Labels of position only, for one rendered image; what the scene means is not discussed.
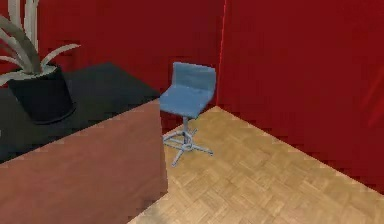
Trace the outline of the pale plant in black pot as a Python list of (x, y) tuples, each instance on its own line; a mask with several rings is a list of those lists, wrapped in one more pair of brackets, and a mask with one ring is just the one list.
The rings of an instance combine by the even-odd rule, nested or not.
[(0, 61), (16, 65), (15, 70), (0, 75), (0, 86), (10, 88), (32, 122), (44, 125), (75, 111), (62, 68), (53, 59), (77, 45), (66, 44), (41, 57), (38, 6), (39, 0), (7, 0), (8, 15), (0, 14), (0, 48), (6, 52)]

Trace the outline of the brown cabinet with black top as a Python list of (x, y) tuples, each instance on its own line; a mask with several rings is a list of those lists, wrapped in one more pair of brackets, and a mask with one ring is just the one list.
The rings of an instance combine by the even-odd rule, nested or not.
[(0, 224), (127, 224), (168, 191), (157, 91), (111, 63), (65, 78), (50, 125), (0, 88)]

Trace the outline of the blue swivel chair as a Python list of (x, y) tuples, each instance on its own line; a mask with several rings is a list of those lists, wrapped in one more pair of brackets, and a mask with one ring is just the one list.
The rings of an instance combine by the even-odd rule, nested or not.
[(178, 115), (183, 119), (183, 129), (165, 134), (163, 143), (176, 148), (177, 155), (172, 161), (175, 167), (184, 152), (198, 150), (213, 155), (213, 151), (198, 146), (193, 137), (197, 128), (189, 129), (191, 119), (197, 119), (212, 100), (216, 90), (216, 70), (210, 66), (174, 62), (172, 64), (172, 82), (159, 98), (160, 110)]

